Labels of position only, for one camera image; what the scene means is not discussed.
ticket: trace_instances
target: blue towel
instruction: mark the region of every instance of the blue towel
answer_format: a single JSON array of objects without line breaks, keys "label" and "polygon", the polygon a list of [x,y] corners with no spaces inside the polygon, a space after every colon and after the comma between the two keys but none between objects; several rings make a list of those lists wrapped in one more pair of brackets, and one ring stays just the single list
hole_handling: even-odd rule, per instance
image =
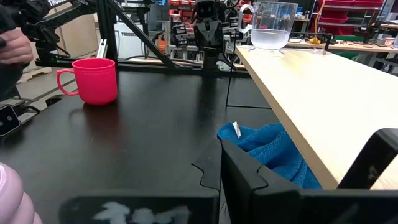
[{"label": "blue towel", "polygon": [[262,164],[305,189],[321,186],[294,143],[280,124],[268,124],[261,129],[239,126],[238,138],[232,123],[218,130],[220,139],[230,140]]}]

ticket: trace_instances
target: black table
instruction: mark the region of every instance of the black table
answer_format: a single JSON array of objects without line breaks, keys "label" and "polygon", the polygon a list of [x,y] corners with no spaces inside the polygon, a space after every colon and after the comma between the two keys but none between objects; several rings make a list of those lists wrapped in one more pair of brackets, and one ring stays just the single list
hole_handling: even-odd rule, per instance
[{"label": "black table", "polygon": [[[3,141],[0,162],[19,173],[44,223],[92,190],[171,189],[222,125],[278,122],[272,110],[225,108],[227,88],[227,78],[122,72],[117,102],[64,97]],[[233,80],[230,104],[256,99],[266,104],[252,80]]]}]

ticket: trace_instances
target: person's hand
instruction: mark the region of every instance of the person's hand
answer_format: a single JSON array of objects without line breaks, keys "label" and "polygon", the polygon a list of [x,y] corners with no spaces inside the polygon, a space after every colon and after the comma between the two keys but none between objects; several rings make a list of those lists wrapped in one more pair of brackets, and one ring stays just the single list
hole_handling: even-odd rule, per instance
[{"label": "person's hand", "polygon": [[29,63],[33,60],[32,48],[29,39],[20,30],[12,30],[0,34],[7,42],[5,48],[0,49],[0,63],[15,64]]}]

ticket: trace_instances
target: clear plastic pitcher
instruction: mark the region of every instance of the clear plastic pitcher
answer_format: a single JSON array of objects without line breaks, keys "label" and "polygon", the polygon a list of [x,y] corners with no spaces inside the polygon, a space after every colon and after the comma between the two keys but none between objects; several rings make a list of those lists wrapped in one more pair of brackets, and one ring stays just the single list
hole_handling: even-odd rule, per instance
[{"label": "clear plastic pitcher", "polygon": [[[245,4],[239,12],[239,31],[251,31],[251,42],[261,49],[277,50],[285,47],[298,4],[284,2],[255,2],[254,7]],[[250,9],[251,22],[242,29],[243,11]]]}]

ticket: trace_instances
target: storage shelf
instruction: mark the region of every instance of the storage shelf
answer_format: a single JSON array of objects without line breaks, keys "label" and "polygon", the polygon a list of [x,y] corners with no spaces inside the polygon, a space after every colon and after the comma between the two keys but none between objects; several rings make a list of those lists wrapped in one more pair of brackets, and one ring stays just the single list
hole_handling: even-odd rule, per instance
[{"label": "storage shelf", "polygon": [[340,27],[359,27],[361,24],[339,24],[331,22],[319,22],[318,25],[340,26]]},{"label": "storage shelf", "polygon": [[380,7],[358,7],[358,6],[323,6],[325,9],[352,9],[352,10],[380,10]]}]

